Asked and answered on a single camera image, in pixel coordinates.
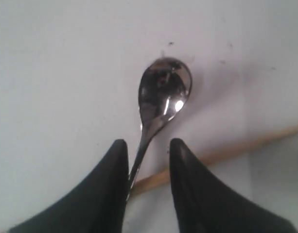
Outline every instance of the spoon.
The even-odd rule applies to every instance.
[[[152,138],[182,109],[191,87],[189,68],[175,58],[157,59],[142,75],[138,93],[142,132],[136,159],[129,173],[129,192]]]

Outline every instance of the wooden stick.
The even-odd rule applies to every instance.
[[[231,146],[229,148],[224,148],[214,152],[205,152],[200,154],[198,158],[200,161],[209,166],[222,162],[224,160],[234,158],[241,154],[256,150],[264,145],[275,142],[277,140],[298,134],[298,125],[284,129],[279,132],[269,133],[263,137],[260,137],[252,142],[242,142]],[[159,187],[170,181],[169,169],[166,169],[160,173],[152,175],[148,178],[142,179],[135,183],[132,189],[131,196],[136,196],[153,188]]]

